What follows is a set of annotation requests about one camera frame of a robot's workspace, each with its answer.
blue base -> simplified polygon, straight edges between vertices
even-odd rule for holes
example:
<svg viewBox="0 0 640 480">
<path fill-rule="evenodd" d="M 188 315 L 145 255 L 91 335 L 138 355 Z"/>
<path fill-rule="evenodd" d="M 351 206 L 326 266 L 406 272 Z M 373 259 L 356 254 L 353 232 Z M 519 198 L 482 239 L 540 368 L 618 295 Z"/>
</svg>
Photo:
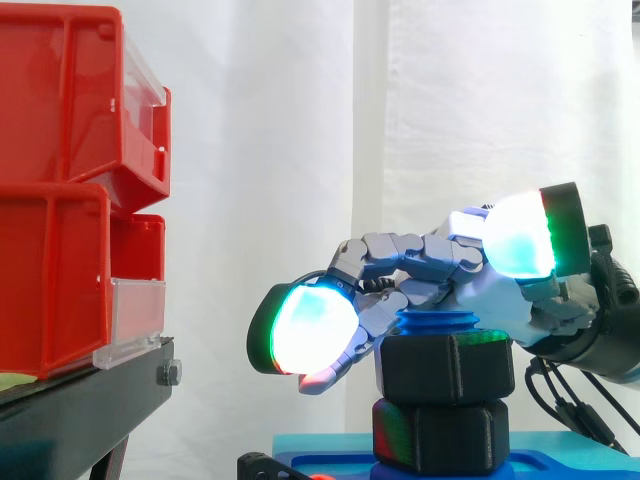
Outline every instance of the blue base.
<svg viewBox="0 0 640 480">
<path fill-rule="evenodd" d="M 515 432 L 512 454 L 491 480 L 640 480 L 640 459 L 606 448 L 571 432 Z M 377 464 L 370 434 L 282 435 L 274 456 L 307 475 L 336 480 L 420 480 Z M 447 477 L 429 480 L 473 480 Z"/>
</svg>

black hexagonal spacer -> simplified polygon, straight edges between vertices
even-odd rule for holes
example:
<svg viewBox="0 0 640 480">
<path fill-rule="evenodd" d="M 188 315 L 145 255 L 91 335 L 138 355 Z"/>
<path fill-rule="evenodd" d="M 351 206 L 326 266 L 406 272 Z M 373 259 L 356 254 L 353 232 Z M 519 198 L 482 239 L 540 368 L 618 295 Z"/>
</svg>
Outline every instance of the black hexagonal spacer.
<svg viewBox="0 0 640 480">
<path fill-rule="evenodd" d="M 504 402 L 466 407 L 373 406 L 373 448 L 386 465 L 420 476 L 485 476 L 509 456 Z"/>
<path fill-rule="evenodd" d="M 511 339 L 479 330 L 392 335 L 376 351 L 378 383 L 396 405 L 470 405 L 505 398 L 515 379 Z"/>
</svg>

white robot part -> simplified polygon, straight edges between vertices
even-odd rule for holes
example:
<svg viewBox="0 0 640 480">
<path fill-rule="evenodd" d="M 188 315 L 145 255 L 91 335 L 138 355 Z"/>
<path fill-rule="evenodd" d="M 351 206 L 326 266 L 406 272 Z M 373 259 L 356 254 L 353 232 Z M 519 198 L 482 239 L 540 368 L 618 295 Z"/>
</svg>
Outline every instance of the white robot part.
<svg viewBox="0 0 640 480">
<path fill-rule="evenodd" d="M 532 303 L 525 300 L 512 278 L 485 264 L 472 282 L 454 287 L 454 295 L 438 305 L 440 310 L 468 310 L 480 320 L 478 328 L 502 330 L 523 347 L 547 337 L 549 332 L 531 324 Z"/>
</svg>

black shelf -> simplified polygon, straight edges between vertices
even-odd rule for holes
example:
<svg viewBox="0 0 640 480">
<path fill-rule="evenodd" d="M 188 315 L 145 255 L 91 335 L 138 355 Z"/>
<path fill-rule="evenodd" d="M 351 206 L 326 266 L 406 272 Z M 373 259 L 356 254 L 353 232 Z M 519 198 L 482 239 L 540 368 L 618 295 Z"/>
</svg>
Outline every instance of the black shelf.
<svg viewBox="0 0 640 480">
<path fill-rule="evenodd" d="M 121 461 L 128 435 L 171 397 L 164 372 L 173 352 L 166 338 L 111 370 L 0 392 L 0 478 L 75 480 L 96 464 L 92 479 L 118 478 L 113 460 Z"/>
</svg>

red storage bin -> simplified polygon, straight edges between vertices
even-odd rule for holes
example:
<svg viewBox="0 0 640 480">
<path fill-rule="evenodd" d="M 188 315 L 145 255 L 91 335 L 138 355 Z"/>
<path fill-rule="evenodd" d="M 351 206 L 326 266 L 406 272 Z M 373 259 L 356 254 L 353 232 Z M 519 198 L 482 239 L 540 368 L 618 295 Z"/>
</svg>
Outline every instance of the red storage bin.
<svg viewBox="0 0 640 480">
<path fill-rule="evenodd" d="M 92 182 L 114 210 L 169 195 L 170 103 L 110 7 L 0 3 L 0 183 Z"/>
<path fill-rule="evenodd" d="M 0 373 L 46 378 L 92 354 L 109 368 L 157 347 L 164 221 L 110 213 L 99 185 L 0 186 Z"/>
</svg>

